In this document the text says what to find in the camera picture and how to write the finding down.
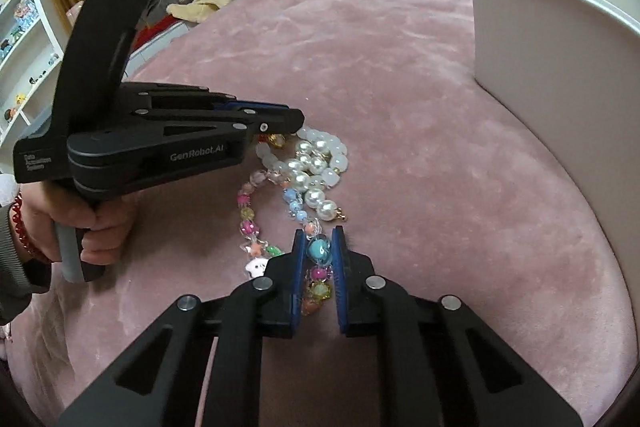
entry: blue bead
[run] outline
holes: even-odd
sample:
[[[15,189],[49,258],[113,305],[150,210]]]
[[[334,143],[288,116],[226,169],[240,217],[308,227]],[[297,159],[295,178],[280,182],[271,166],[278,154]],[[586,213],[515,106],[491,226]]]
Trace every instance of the blue bead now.
[[[306,254],[319,266],[327,266],[331,264],[331,245],[324,236],[317,237],[311,241],[309,246],[306,247]]]
[[[298,199],[298,193],[293,188],[285,188],[282,193],[282,199],[287,201],[287,203],[296,201]]]

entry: pink bead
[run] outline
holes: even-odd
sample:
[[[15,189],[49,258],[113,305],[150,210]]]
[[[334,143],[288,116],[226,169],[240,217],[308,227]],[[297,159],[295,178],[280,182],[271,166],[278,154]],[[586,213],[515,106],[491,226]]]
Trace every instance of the pink bead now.
[[[256,225],[251,219],[245,219],[242,223],[240,223],[240,232],[242,235],[258,235],[260,232],[260,228]]]
[[[249,204],[251,204],[251,196],[240,192],[240,194],[238,194],[238,206],[248,206]]]
[[[245,183],[240,189],[241,194],[253,194],[255,187],[251,183]]]
[[[327,278],[329,272],[327,272],[326,268],[322,268],[320,266],[316,266],[311,270],[311,279],[314,281],[322,281]]]

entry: white curved wall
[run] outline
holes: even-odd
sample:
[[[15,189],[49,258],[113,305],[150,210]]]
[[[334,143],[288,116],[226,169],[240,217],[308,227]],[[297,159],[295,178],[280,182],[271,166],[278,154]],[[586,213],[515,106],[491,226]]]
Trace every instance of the white curved wall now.
[[[474,0],[474,17],[476,80],[578,185],[638,315],[640,23],[603,0]]]

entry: sleeve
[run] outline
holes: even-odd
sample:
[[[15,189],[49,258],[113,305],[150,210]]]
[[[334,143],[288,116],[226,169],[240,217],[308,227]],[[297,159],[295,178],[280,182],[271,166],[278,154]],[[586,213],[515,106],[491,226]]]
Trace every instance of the sleeve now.
[[[15,251],[9,224],[10,205],[0,208],[0,325],[22,313],[33,293],[45,293],[51,267],[39,261],[22,264]]]

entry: pink fuzzy rug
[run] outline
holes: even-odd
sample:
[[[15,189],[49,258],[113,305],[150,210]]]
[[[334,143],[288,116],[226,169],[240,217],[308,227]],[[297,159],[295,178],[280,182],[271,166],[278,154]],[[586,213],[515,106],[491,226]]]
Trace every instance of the pink fuzzy rug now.
[[[353,249],[414,295],[459,295],[591,426],[638,355],[625,283],[578,188],[473,72],[472,0],[236,0],[136,77],[287,103],[340,137],[350,168],[332,199]],[[104,280],[56,272],[14,321],[12,374],[46,424],[177,296],[245,280],[235,196],[257,167],[250,152],[147,191]],[[254,201],[289,248],[279,191]],[[338,335],[330,301],[295,340],[265,342],[261,425],[378,425],[374,358]]]

